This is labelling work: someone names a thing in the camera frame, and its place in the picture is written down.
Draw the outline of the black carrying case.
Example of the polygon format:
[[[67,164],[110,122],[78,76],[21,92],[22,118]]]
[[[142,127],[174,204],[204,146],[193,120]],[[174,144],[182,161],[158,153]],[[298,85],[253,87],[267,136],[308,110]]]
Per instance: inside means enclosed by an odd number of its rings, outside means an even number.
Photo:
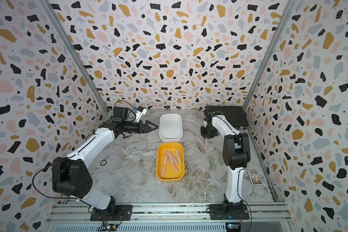
[[[215,106],[214,108],[216,111],[221,111],[234,128],[241,130],[248,128],[248,120],[241,106]]]

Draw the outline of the aluminium mounting rail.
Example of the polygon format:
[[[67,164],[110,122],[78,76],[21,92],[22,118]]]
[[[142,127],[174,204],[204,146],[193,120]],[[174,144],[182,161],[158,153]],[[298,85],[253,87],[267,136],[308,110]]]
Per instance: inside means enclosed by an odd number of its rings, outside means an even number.
[[[117,232],[294,232],[281,202],[250,203],[250,219],[211,220],[205,203],[136,203],[129,221],[112,220]],[[104,221],[90,221],[91,208],[57,204],[45,222],[45,232],[106,232]]]

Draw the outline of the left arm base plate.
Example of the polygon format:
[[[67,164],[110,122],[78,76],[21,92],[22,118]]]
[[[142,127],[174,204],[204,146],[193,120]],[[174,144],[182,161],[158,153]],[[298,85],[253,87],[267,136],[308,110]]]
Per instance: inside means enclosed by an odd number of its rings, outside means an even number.
[[[90,221],[129,221],[133,205],[113,205],[105,210],[94,209]]]

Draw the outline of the colourful card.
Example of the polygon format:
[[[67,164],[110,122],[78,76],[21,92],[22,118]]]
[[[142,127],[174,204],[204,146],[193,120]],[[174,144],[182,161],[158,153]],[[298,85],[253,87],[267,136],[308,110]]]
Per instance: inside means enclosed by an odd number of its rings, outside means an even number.
[[[257,170],[248,170],[247,173],[251,181],[251,184],[253,186],[258,186],[263,184],[261,176]]]

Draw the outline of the pink folding knife angled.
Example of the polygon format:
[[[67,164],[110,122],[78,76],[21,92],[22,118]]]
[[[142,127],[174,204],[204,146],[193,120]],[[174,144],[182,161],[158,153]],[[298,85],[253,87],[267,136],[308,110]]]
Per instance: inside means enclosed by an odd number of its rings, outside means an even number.
[[[176,149],[175,152],[176,152],[177,162],[180,163],[181,162],[180,152],[178,149]]]

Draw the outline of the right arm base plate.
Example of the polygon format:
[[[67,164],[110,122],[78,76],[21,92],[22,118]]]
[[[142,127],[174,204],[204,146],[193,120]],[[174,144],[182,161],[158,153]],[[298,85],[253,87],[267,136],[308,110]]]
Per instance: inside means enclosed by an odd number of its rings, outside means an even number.
[[[211,204],[209,205],[211,220],[244,220],[250,219],[247,205],[236,203],[231,204]]]

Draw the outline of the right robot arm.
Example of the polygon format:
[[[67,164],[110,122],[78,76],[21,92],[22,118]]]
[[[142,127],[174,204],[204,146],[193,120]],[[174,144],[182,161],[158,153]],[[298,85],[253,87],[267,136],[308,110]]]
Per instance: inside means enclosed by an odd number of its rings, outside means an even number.
[[[241,212],[244,205],[242,182],[244,171],[250,162],[249,136],[233,127],[223,112],[216,107],[206,106],[201,136],[210,139],[217,135],[223,137],[222,158],[228,167],[227,188],[222,202],[222,212],[230,217],[232,213]]]

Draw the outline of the white storage box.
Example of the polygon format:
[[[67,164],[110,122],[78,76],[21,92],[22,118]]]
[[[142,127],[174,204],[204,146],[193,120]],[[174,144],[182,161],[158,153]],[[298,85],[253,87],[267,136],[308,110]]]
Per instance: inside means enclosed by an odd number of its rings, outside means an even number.
[[[183,136],[180,114],[163,114],[159,120],[159,137],[164,143],[178,143]]]

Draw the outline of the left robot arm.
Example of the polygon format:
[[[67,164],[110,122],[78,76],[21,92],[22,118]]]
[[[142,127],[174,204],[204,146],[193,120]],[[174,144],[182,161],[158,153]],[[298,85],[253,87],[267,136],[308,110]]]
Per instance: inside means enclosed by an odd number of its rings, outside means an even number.
[[[106,195],[95,187],[88,167],[97,155],[120,134],[149,133],[158,125],[141,120],[147,110],[139,107],[129,119],[129,108],[115,107],[112,116],[103,122],[96,132],[76,151],[52,163],[52,188],[56,193],[73,196],[108,218],[118,213],[114,197]]]

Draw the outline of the yellow storage box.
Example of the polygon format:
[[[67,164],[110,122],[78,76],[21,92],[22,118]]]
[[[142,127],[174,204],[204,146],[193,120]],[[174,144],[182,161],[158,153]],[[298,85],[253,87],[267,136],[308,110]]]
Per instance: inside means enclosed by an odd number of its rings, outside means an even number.
[[[163,182],[176,182],[185,174],[184,150],[180,143],[164,143],[157,152],[156,175]]]

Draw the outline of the long pink fruit knife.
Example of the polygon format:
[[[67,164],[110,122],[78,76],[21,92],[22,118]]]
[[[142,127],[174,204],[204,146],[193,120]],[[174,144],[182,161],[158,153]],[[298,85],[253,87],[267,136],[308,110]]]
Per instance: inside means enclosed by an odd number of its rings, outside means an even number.
[[[160,177],[163,178],[164,174],[165,174],[165,170],[166,170],[166,164],[167,164],[167,151],[164,151],[164,158],[163,158],[163,164],[162,164],[162,168],[161,168],[161,173],[160,173]]]

